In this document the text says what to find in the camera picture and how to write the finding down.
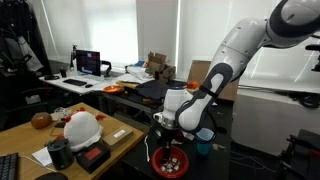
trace blue cup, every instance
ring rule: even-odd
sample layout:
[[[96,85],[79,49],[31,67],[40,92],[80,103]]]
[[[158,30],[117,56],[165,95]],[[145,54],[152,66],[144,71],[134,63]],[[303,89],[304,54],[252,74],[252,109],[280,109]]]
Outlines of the blue cup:
[[[212,141],[215,138],[213,131],[202,128],[197,132],[197,153],[201,156],[207,156],[212,150]]]

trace plastic container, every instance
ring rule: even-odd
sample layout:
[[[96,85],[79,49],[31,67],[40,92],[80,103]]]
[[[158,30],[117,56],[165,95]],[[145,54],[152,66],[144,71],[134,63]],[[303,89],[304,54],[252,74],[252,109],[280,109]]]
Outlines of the plastic container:
[[[197,153],[202,156],[207,156],[212,150],[212,141],[215,138],[213,131],[207,128],[201,129],[197,133]]]
[[[179,171],[175,173],[166,173],[161,170],[161,163],[163,160],[163,148],[158,148],[152,155],[151,163],[153,169],[162,177],[165,178],[180,178],[182,177],[189,169],[189,160],[187,155],[178,147],[171,146],[170,158],[177,158],[181,164]]]

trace floor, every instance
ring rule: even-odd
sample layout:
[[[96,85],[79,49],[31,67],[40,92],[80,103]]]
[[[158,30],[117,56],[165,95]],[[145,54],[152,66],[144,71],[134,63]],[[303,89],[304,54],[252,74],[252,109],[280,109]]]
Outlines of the floor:
[[[127,123],[144,133],[149,131],[148,125],[137,122],[121,114],[115,114],[115,118]],[[279,158],[252,148],[237,144],[231,145],[230,180],[270,180],[276,179],[276,170]],[[116,164],[101,179],[124,179],[121,163]]]

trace bowl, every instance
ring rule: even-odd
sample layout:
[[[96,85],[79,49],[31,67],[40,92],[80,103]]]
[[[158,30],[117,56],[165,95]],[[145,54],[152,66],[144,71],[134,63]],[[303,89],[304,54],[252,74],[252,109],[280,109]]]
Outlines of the bowl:
[[[119,85],[107,86],[103,89],[103,91],[108,94],[118,94],[122,91],[122,87]]]
[[[158,148],[152,155],[151,163],[153,169],[162,177],[173,179],[182,177],[189,168],[189,160],[187,155],[178,147],[171,146],[170,158],[176,158],[180,161],[179,170],[174,173],[166,173],[161,170],[163,160],[163,148]]]

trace black box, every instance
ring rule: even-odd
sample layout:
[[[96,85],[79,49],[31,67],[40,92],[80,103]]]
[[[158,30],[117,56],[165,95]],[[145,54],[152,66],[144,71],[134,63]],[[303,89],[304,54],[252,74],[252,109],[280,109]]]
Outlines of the black box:
[[[91,174],[110,156],[110,149],[97,142],[77,152],[76,159],[77,163]]]

